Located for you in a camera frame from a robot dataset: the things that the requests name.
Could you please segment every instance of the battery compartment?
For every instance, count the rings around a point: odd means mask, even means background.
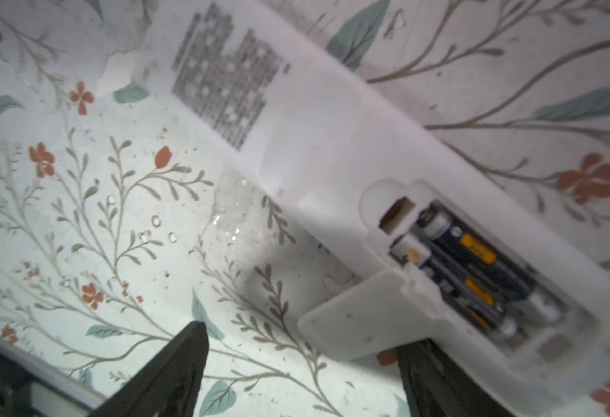
[[[505,306],[506,313],[518,322],[520,337],[513,338],[509,342],[493,342],[490,339],[489,341],[492,346],[507,356],[508,366],[511,369],[522,374],[532,374],[537,378],[544,378],[546,374],[566,367],[568,363],[575,361],[580,354],[584,353],[586,346],[590,346],[597,337],[599,323],[590,313],[558,288],[551,279],[539,273],[538,268],[529,265],[520,255],[495,238],[474,219],[470,218],[464,210],[453,204],[451,200],[429,186],[425,181],[415,181],[408,187],[403,186],[399,195],[396,194],[395,183],[389,187],[393,188],[393,199],[384,202],[384,209],[380,213],[379,221],[373,226],[387,235],[391,244],[414,228],[419,215],[433,204],[465,223],[474,235],[490,244],[493,250],[517,265],[523,273],[534,279],[547,293],[557,299],[557,303],[562,309],[561,318],[550,325],[536,326],[527,320],[518,308],[511,303],[504,303],[504,300],[498,297],[498,301]],[[384,198],[387,197],[386,192],[378,194]],[[394,264],[404,265],[400,260],[388,255],[389,252],[390,247],[385,247],[378,255]],[[472,278],[475,277],[474,273],[469,272],[468,274]],[[475,283],[482,287],[485,285],[478,279],[475,279]],[[453,312],[458,313],[455,308],[451,306],[450,308]],[[464,331],[469,333],[472,328],[474,331],[481,332],[477,326],[472,325],[464,318],[463,321],[468,324]]]

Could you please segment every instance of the rectangular slot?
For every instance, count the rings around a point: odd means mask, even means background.
[[[396,200],[379,221],[379,228],[388,235],[392,234],[400,222],[403,221],[415,208],[416,204],[414,204],[407,197]]]

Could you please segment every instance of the white surface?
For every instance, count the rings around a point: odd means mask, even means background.
[[[299,328],[305,337],[340,360],[431,337],[477,383],[520,414],[550,411],[610,378],[608,273],[279,17],[249,1],[216,3],[232,14],[238,30],[255,30],[292,69],[267,88],[265,112],[240,152],[211,129],[209,136],[217,138],[237,169],[359,276],[369,278],[301,318]],[[171,62],[189,17],[208,8],[204,1],[164,4],[168,7],[155,18],[136,74],[144,73],[150,62]],[[168,69],[151,70],[145,86],[184,116],[189,110],[170,95],[174,76]],[[195,113],[188,116],[205,129]],[[592,314],[592,321],[586,323],[591,327],[585,330],[588,336],[576,339],[574,349],[555,363],[517,371],[513,364],[535,355],[536,343],[507,357],[484,336],[471,333],[464,320],[443,313],[441,298],[422,272],[395,276],[397,272],[382,259],[388,248],[367,245],[380,216],[363,220],[359,216],[365,190],[387,179],[404,188],[425,181],[518,253],[547,277],[544,285],[567,295],[570,308]],[[394,201],[375,203],[387,210]],[[426,207],[419,203],[417,207]],[[410,279],[417,279],[416,288]],[[385,292],[378,290],[383,281]],[[579,324],[566,321],[560,331]],[[537,338],[546,340],[543,335]]]

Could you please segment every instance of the dark object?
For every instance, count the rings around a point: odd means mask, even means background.
[[[208,349],[205,324],[193,321],[106,400],[0,339],[0,416],[191,417]]]
[[[208,350],[205,324],[189,323],[89,417],[190,417]]]
[[[396,353],[412,417],[514,417],[434,342],[397,347]]]

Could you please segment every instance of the sticker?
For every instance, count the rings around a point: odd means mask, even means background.
[[[288,63],[253,29],[234,30],[233,16],[214,2],[195,14],[171,66],[172,92],[240,150],[267,105],[267,88]],[[227,45],[232,35],[239,45]]]
[[[482,244],[478,239],[474,236],[466,233],[462,239],[460,239],[460,243],[465,246],[470,252],[475,254],[479,259],[488,263],[489,265],[495,262],[497,259],[497,255]]]

